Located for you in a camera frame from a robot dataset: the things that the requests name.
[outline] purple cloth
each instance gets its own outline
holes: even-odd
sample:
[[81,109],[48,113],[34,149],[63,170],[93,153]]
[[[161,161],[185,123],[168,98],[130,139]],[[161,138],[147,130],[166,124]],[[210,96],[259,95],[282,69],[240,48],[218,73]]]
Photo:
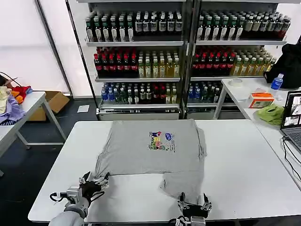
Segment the purple cloth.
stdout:
[[12,96],[8,96],[8,100],[6,102],[6,109],[3,114],[0,114],[0,123],[5,120],[18,121],[25,115],[25,111],[19,106],[16,99]]

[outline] white table surface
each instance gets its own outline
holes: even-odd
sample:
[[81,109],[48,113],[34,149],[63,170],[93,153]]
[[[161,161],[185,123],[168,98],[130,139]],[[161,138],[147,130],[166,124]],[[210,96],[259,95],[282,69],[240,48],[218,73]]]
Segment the white table surface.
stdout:
[[32,92],[26,95],[25,100],[21,104],[21,107],[26,112],[26,115],[19,120],[15,125],[12,126],[0,126],[0,145],[5,142],[9,133],[12,129],[18,130],[22,125],[28,120],[31,113],[34,112],[42,103],[43,98],[45,98],[46,93],[43,91]]
[[[269,125],[268,123],[261,120],[257,116],[256,111],[258,111],[258,109],[246,108],[245,105],[245,99],[248,98],[250,92],[255,91],[257,88],[268,90],[270,84],[267,84],[264,78],[252,78],[252,79],[245,78],[243,79],[243,86],[237,88],[229,84],[231,80],[232,79],[222,79],[222,83],[225,86],[228,94],[231,96],[232,100],[238,106],[242,114],[246,118],[251,119],[255,123],[258,130],[262,133],[264,138],[272,147],[275,154],[281,160],[281,162],[283,163],[283,165],[285,166],[285,168],[287,169],[287,171],[292,176],[297,186],[301,190],[301,181],[299,180],[298,176],[295,175],[289,163],[284,159],[285,152],[284,152],[282,139],[281,139],[284,134],[280,131],[280,126]],[[275,100],[274,103],[279,106],[284,106],[287,93],[288,90],[281,89],[278,92],[278,94],[283,98],[283,100],[282,101]],[[287,142],[287,144],[292,150],[292,152],[296,155],[296,157],[301,161],[301,153],[290,142]],[[301,165],[294,159],[293,155],[289,152],[288,149],[287,149],[287,158],[291,162],[295,170],[301,175]]]
[[[213,204],[209,220],[301,214],[301,193],[269,144],[250,120],[197,121],[204,130],[208,156],[200,194]],[[28,219],[48,222],[67,201],[49,195],[78,185],[94,171],[110,121],[77,122],[58,155]],[[89,208],[88,223],[166,222],[178,217],[176,200],[164,194],[162,174],[111,176],[105,195]]]

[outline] black backpack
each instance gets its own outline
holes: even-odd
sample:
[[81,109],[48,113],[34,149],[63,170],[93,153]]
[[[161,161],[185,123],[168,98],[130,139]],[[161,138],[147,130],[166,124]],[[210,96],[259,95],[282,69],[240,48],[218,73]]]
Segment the black backpack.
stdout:
[[264,73],[264,77],[267,83],[272,83],[280,73],[284,75],[281,88],[301,87],[301,44],[285,44],[282,47],[282,56],[269,72]]

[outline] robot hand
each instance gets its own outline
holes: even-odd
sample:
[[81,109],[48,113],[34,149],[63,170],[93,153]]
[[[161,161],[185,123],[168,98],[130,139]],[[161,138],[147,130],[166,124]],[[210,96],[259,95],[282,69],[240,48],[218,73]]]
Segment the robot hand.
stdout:
[[104,178],[87,180],[90,172],[79,179],[79,187],[72,186],[65,193],[52,193],[50,199],[60,202],[68,200],[63,213],[53,218],[49,226],[83,226],[84,218],[88,215],[91,203],[104,194],[103,189],[108,187],[109,173]]

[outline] shelf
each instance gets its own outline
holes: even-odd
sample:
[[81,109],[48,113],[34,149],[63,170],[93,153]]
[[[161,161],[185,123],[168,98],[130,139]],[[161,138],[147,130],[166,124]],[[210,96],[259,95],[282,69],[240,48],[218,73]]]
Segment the shelf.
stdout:
[[100,105],[100,110],[146,110],[146,109],[159,109],[159,110],[178,110],[178,104],[160,104],[160,105]]
[[103,2],[179,2],[186,0],[77,0],[78,3],[103,3]]
[[[217,103],[188,103],[188,108],[216,107]],[[236,107],[235,103],[223,103],[223,107]]]
[[115,78],[97,78],[96,82],[157,82],[157,81],[180,81],[181,78],[136,78],[136,79],[115,79]]
[[197,41],[197,46],[283,46],[286,41],[272,41],[272,40],[233,40],[233,41],[219,41],[219,40],[208,40],[208,41]]
[[214,2],[254,2],[254,3],[292,3],[299,4],[300,0],[202,0]]
[[102,41],[87,42],[89,47],[110,47],[110,46],[182,46],[184,41]]
[[233,79],[233,78],[240,78],[240,79],[246,79],[246,78],[262,78],[262,76],[219,76],[219,77],[191,77],[190,81],[221,81],[222,79]]

